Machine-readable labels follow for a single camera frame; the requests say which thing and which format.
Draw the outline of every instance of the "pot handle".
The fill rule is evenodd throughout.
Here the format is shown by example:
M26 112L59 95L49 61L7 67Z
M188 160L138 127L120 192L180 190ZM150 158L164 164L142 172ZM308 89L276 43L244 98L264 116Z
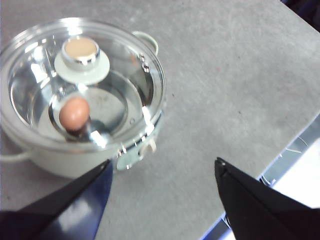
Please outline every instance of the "pot handle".
M143 32L143 31L133 31L132 34L135 35L137 38L140 38L140 39L150 43L154 48L154 50L153 50L154 55L158 56L159 45L158 45L157 41L152 36L150 36L149 34Z
M0 155L0 162L4 163L15 163L27 160L31 156L31 151L23 151L12 155Z

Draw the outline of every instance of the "lid knob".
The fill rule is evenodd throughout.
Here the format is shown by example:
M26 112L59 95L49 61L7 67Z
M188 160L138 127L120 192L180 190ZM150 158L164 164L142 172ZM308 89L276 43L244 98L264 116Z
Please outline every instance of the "lid knob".
M98 44L88 37L69 38L62 45L63 61L73 70L91 70L97 65L99 56Z

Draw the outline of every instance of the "black fabric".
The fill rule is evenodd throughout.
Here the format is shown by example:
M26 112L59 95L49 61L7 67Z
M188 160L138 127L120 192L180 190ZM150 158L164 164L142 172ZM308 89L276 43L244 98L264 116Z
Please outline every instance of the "black fabric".
M215 178L237 240L320 239L318 209L265 186L221 158L215 161Z
M0 240L93 240L109 197L112 175L113 167L107 160L19 211L1 211Z

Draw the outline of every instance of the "white pot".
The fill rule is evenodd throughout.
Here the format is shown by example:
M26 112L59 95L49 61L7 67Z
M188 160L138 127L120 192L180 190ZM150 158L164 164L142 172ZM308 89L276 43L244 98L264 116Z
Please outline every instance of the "white pot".
M61 45L83 36L98 42L96 61L64 65L69 59L62 59ZM156 150L165 91L157 54L157 42L146 33L83 18L60 19L17 35L1 53L1 127L25 152L1 160L31 159L69 178L107 159L117 170L131 168ZM78 135L59 122L64 99L73 95L90 105L89 127Z

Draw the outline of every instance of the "brown egg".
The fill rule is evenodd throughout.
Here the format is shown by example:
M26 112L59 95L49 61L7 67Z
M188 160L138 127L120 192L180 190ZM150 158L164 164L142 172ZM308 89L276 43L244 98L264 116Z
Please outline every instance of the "brown egg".
M73 97L60 110L59 120L67 131L81 129L89 119L90 108L82 97Z

